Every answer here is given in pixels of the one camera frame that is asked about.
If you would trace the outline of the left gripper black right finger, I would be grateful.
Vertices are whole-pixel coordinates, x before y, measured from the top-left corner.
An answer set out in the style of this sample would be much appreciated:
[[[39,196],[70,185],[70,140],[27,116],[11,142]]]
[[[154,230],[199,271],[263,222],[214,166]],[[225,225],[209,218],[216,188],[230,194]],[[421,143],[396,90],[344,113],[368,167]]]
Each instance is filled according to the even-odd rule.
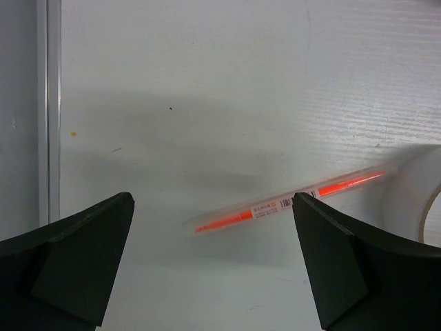
[[[322,330],[439,330],[440,249],[292,199]]]

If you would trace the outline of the large clear tape roll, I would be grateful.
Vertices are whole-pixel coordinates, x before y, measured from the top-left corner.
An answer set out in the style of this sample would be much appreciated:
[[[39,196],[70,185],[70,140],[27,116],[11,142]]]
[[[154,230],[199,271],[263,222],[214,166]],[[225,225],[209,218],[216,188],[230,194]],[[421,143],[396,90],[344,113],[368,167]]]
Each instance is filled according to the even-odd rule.
[[[440,247],[440,147],[406,162],[387,186],[382,228]]]

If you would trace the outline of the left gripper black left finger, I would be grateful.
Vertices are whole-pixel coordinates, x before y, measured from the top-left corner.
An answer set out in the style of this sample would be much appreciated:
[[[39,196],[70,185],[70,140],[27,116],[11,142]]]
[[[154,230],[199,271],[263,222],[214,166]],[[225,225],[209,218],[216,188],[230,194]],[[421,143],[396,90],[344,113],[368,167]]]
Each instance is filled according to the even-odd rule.
[[[134,214],[120,192],[1,242],[2,330],[95,330],[103,323]]]

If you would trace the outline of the orange highlighter pen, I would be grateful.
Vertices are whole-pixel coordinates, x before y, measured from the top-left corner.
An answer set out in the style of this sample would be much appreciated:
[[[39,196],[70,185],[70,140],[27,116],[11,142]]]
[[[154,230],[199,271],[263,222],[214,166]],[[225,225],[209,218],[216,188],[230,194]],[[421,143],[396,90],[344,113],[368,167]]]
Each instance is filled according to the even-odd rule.
[[[357,170],[260,201],[243,203],[230,210],[210,212],[186,221],[183,227],[186,233],[191,235],[208,234],[224,230],[291,210],[292,200],[297,193],[305,193],[315,199],[322,200],[384,180],[392,177],[397,172],[398,167],[394,164],[378,165]]]

